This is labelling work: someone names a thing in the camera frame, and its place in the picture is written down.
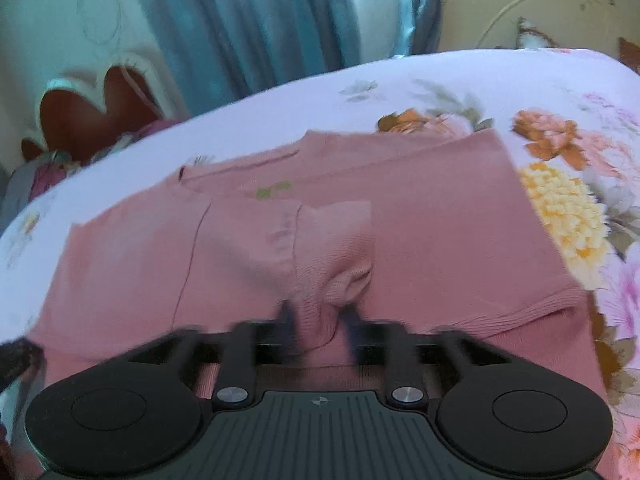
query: white bed sheet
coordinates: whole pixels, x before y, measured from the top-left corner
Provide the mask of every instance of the white bed sheet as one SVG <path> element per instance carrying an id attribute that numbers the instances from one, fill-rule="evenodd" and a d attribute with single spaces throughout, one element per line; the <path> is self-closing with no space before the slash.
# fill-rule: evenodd
<path id="1" fill-rule="evenodd" d="M 571 108 L 573 116 L 593 123 L 572 95 L 595 90 L 619 107 L 639 107 L 640 78 L 590 51 L 478 50 L 407 57 L 257 94 L 142 140 L 31 203 L 0 238 L 0 342 L 24 335 L 37 320 L 74 223 L 91 220 L 195 157 L 220 162 L 293 142 L 308 129 L 373 132 L 381 116 L 428 108 L 420 80 L 441 84 L 460 97 L 470 92 L 478 97 L 516 164 L 530 162 L 523 139 L 511 133 L 513 115 L 521 108 L 535 105 L 556 113 Z"/>

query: floral bedspread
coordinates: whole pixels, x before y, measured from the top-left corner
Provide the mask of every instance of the floral bedspread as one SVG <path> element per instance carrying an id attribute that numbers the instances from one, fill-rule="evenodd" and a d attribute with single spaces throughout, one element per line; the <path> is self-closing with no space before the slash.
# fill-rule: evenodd
<path id="1" fill-rule="evenodd" d="M 568 269 L 591 291 L 618 469 L 640 480 L 640 76 L 586 50 L 475 50 L 356 66 L 257 94 L 110 156 L 39 197 L 0 237 L 0 341 L 37 319 L 74 223 L 185 163 L 268 150 L 310 128 L 425 128 L 455 139 L 490 126 Z"/>
<path id="2" fill-rule="evenodd" d="M 382 132 L 427 131 L 451 139 L 494 126 L 480 99 L 460 100 L 441 85 L 418 83 L 434 108 L 409 108 L 378 121 Z M 537 107 L 512 118 L 531 162 L 518 168 L 534 210 L 571 273 L 591 293 L 596 354 L 614 419 L 616 461 L 623 479 L 640 478 L 640 163 L 634 143 L 640 117 L 588 92 L 578 107 L 601 130 Z"/>

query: fabric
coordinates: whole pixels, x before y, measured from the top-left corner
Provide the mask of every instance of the fabric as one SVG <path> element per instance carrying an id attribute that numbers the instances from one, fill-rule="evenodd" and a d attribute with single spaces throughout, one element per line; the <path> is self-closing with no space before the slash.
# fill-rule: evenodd
<path id="1" fill-rule="evenodd" d="M 66 152 L 43 153 L 14 171 L 9 179 L 0 207 L 0 233 L 7 228 L 30 200 L 50 187 L 44 183 L 45 180 L 54 184 L 54 181 L 59 181 L 56 168 L 66 160 L 70 160 Z M 35 195 L 33 194 L 34 186 L 36 187 Z"/>
<path id="2" fill-rule="evenodd" d="M 398 39 L 391 56 L 436 52 L 440 41 L 440 0 L 400 0 Z"/>
<path id="3" fill-rule="evenodd" d="M 351 0 L 142 0 L 142 6 L 194 115 L 360 60 Z"/>
<path id="4" fill-rule="evenodd" d="M 583 303 L 495 134 L 436 143 L 309 133 L 184 168 L 75 227 L 30 338 L 99 360 L 177 326 L 220 332 L 273 317 L 291 300 L 301 348 L 318 348 L 334 335 L 336 308 L 369 283 L 374 245 L 360 309 L 416 332 L 488 337 Z M 457 179 L 442 179 L 451 164 Z M 433 214 L 438 197 L 447 208 Z M 452 242 L 468 254 L 455 272 Z M 316 362 L 330 364 L 345 363 Z"/>
<path id="5" fill-rule="evenodd" d="M 513 73 L 521 77 L 514 81 Z M 640 78 L 596 52 L 467 50 L 356 66 L 219 108 L 86 168 L 18 215 L 0 237 L 0 341 L 24 336 L 38 319 L 73 224 L 91 221 L 180 166 L 268 150 L 298 140 L 309 128 L 373 132 L 380 118 L 408 108 L 452 138 L 492 124 L 567 269 L 594 289 L 593 344 L 614 415 L 616 465 L 622 478 L 639 479 L 640 318 L 634 298 L 640 273 L 633 244 L 640 206 L 639 95 Z M 575 159 L 586 161 L 583 170 L 565 160 L 562 148 L 548 149 L 553 137 L 561 141 L 556 146 L 575 144 L 568 121 L 585 140 Z M 544 159 L 532 154 L 531 144 L 544 148 Z M 446 178 L 455 173 L 449 168 Z M 466 258 L 465 248 L 451 252 L 454 265 Z M 555 334 L 555 327 L 529 333 L 540 338 Z M 571 341 L 573 325 L 565 329 L 558 327 L 556 342 Z M 552 353 L 542 356 L 550 367 L 559 365 Z"/>
<path id="6" fill-rule="evenodd" d="M 144 139 L 145 137 L 150 137 L 152 135 L 155 135 L 156 133 L 161 132 L 162 130 L 171 128 L 176 124 L 180 124 L 180 121 L 177 121 L 174 119 L 158 119 L 157 121 L 153 121 L 152 123 L 149 123 L 147 126 L 140 128 L 136 132 L 136 136 L 139 137 L 140 139 Z"/>

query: pink flower print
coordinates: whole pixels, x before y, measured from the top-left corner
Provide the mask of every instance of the pink flower print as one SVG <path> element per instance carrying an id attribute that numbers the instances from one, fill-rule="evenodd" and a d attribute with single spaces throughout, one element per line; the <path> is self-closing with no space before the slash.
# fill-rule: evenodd
<path id="1" fill-rule="evenodd" d="M 615 108 L 615 106 L 611 102 L 609 102 L 606 97 L 596 92 L 589 92 L 588 94 L 584 95 L 584 98 L 587 99 L 587 101 L 591 101 L 593 104 L 599 105 L 603 108 Z"/>
<path id="2" fill-rule="evenodd" d="M 638 116 L 629 110 L 618 108 L 618 118 L 620 121 L 631 123 L 633 126 L 640 128 L 640 119 L 638 119 Z"/>
<path id="3" fill-rule="evenodd" d="M 610 254 L 600 275 L 604 286 L 596 290 L 596 304 L 607 325 L 618 327 L 617 339 L 640 335 L 640 243 L 629 246 L 625 261 Z"/>
<path id="4" fill-rule="evenodd" d="M 457 114 L 442 114 L 440 117 L 429 117 L 424 124 L 424 131 L 441 134 L 449 139 L 463 139 L 474 132 L 473 126 L 466 117 Z"/>
<path id="5" fill-rule="evenodd" d="M 602 176 L 613 176 L 625 182 L 634 192 L 640 190 L 640 164 L 631 146 L 599 132 L 578 131 L 574 144 L 582 150 L 587 164 Z"/>
<path id="6" fill-rule="evenodd" d="M 582 149 L 582 154 L 594 171 L 602 176 L 619 176 L 616 168 L 607 160 L 605 150 L 615 147 L 615 142 L 598 132 L 578 131 L 574 144 Z"/>

